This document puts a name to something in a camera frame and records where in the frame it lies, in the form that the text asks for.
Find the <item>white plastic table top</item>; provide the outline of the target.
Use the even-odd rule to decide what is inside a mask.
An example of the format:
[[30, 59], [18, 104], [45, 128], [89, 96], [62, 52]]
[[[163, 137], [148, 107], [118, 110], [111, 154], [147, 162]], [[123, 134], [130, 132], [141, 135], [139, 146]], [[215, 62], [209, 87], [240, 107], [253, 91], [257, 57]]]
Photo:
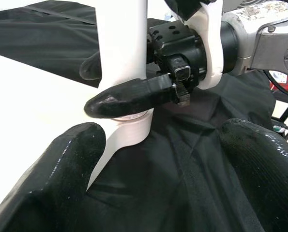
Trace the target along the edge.
[[0, 192], [9, 192], [49, 143], [91, 122], [96, 89], [0, 56]]

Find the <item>white plastic table leg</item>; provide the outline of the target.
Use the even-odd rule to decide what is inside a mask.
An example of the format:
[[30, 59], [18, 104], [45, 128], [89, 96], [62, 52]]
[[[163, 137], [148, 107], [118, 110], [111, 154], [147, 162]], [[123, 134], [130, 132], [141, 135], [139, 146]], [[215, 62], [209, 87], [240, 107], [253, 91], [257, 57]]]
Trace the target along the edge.
[[146, 79], [147, 1], [96, 1], [102, 67], [98, 92], [132, 79]]

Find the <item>black tablecloth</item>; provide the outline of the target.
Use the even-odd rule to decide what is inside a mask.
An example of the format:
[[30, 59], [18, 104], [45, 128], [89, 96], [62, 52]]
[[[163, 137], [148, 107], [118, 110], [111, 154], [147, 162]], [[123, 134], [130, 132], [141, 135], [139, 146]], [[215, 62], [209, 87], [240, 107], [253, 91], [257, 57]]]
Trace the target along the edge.
[[[146, 79], [160, 75], [148, 61], [148, 28], [163, 22], [147, 18]], [[0, 56], [93, 87], [91, 98], [101, 80], [82, 79], [79, 68], [97, 51], [95, 7], [47, 0], [0, 11]], [[195, 88], [187, 106], [167, 102], [118, 118], [91, 117], [106, 146], [74, 232], [265, 232], [220, 128], [237, 118], [274, 131], [273, 73], [284, 74], [224, 73], [215, 87]]]

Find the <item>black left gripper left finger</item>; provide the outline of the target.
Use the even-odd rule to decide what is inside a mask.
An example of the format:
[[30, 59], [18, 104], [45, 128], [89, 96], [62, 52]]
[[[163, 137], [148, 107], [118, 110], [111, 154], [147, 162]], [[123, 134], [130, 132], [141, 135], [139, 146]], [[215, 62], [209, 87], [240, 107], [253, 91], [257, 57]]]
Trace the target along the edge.
[[0, 232], [74, 232], [105, 146], [105, 131], [94, 122], [55, 138], [0, 204]]

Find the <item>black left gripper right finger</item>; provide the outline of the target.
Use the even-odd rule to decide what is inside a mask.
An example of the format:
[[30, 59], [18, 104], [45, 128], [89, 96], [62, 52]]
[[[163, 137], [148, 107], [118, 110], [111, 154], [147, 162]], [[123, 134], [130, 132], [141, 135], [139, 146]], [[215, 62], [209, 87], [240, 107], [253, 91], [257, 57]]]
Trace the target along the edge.
[[220, 128], [222, 147], [265, 232], [288, 232], [288, 143], [242, 119]]

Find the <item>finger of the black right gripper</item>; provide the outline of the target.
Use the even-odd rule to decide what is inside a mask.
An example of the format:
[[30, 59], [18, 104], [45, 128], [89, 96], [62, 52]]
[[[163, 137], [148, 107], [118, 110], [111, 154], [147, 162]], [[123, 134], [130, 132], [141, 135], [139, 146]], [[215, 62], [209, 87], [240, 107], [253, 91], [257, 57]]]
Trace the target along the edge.
[[84, 106], [85, 113], [93, 118], [118, 118], [150, 110], [175, 101], [176, 85], [169, 75], [150, 79], [133, 79], [110, 87]]
[[79, 68], [79, 75], [82, 79], [88, 81], [100, 81], [102, 79], [102, 67], [99, 51], [83, 61]]

